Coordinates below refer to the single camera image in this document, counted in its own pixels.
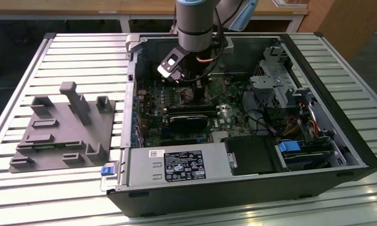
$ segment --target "barcode sticker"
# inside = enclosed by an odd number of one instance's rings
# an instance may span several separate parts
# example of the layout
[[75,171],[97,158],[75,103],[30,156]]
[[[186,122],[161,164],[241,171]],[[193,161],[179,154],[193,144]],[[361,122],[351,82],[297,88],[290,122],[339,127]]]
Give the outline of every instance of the barcode sticker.
[[149,158],[162,157],[165,151],[163,150],[149,150]]

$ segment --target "motherboard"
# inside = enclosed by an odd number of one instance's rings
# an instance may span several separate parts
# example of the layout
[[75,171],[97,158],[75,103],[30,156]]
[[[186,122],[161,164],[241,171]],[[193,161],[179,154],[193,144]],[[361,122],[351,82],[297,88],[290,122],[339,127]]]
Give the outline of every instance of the motherboard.
[[253,134],[239,101],[242,81],[211,76],[201,99],[190,87],[157,80],[139,87],[143,147],[218,143]]

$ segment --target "metal slatted table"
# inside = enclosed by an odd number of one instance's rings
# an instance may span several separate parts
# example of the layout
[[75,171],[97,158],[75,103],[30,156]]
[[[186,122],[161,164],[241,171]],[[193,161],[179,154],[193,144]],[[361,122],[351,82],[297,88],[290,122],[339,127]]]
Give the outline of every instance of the metal slatted table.
[[[377,96],[325,40],[290,35],[327,90],[377,155]],[[63,102],[62,81],[86,100],[117,101],[109,161],[119,157],[126,34],[57,34],[43,39],[0,117],[0,225],[354,225],[377,224],[377,173],[318,197],[127,218],[99,190],[99,167],[10,174],[9,161],[31,115],[33,96]],[[293,67],[302,86],[306,82]]]

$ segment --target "blue tab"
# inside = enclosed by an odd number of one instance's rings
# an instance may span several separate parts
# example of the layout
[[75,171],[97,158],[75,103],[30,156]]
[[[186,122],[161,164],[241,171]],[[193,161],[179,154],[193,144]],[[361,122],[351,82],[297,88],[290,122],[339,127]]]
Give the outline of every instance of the blue tab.
[[299,151],[299,145],[297,141],[282,141],[278,145],[281,152],[297,152]]
[[237,13],[235,19],[233,20],[227,28],[229,30],[241,32],[245,29],[246,24],[249,23],[251,19],[251,15],[254,13],[257,2],[258,0],[249,0],[242,10]]
[[99,174],[102,176],[111,176],[111,175],[114,175],[114,167],[113,166],[103,166],[101,168]]

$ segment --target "power supply label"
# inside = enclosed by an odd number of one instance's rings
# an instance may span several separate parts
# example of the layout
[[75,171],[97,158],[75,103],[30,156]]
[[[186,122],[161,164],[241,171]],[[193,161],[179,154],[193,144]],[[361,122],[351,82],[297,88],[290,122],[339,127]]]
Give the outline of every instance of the power supply label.
[[205,179],[201,151],[163,153],[166,182]]

